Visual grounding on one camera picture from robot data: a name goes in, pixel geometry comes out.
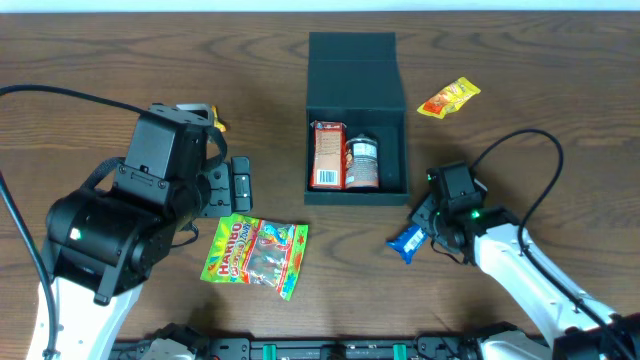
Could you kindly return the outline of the blue cookie packet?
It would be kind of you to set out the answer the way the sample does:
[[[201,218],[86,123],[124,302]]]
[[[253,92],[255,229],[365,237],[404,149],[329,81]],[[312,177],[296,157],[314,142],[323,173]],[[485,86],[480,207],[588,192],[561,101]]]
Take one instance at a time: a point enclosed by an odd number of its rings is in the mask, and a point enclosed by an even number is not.
[[[419,225],[410,225],[396,238],[388,240],[386,244],[396,251],[407,265],[410,265],[414,255],[427,239],[428,235]]]

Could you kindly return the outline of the small yellow lemon snack packet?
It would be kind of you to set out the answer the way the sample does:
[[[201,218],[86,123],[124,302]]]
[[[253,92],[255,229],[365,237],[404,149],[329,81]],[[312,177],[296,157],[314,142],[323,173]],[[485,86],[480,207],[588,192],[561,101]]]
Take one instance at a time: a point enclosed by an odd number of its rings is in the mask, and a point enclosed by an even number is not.
[[[211,106],[211,113],[212,113],[212,118],[213,118],[212,122],[214,127],[217,128],[221,133],[226,132],[227,131],[226,125],[220,119],[216,105]]]

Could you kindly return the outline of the brown drink can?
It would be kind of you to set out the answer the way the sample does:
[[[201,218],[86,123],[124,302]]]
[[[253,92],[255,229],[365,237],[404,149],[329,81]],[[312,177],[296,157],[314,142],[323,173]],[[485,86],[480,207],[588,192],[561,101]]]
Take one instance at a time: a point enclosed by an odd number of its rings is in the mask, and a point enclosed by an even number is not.
[[[360,134],[346,142],[345,188],[378,189],[378,143]]]

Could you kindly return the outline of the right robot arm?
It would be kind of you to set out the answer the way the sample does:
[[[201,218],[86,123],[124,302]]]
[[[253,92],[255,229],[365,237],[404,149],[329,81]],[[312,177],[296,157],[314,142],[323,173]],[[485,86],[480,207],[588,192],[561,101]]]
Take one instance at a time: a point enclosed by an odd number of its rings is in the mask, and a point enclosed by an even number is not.
[[[503,206],[484,204],[486,188],[463,162],[431,168],[429,191],[411,220],[432,249],[499,283],[536,325],[529,338],[509,324],[459,344],[463,359],[636,359],[639,317],[621,316],[571,280]]]

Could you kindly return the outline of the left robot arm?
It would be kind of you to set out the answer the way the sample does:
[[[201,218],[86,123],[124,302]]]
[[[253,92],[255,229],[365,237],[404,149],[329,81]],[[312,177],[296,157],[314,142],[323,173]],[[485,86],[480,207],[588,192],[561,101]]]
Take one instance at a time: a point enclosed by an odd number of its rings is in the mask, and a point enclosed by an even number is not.
[[[41,251],[49,284],[38,289],[27,353],[106,359],[155,264],[198,218],[252,208],[250,161],[226,142],[202,104],[152,105],[124,158],[103,162],[46,217]]]

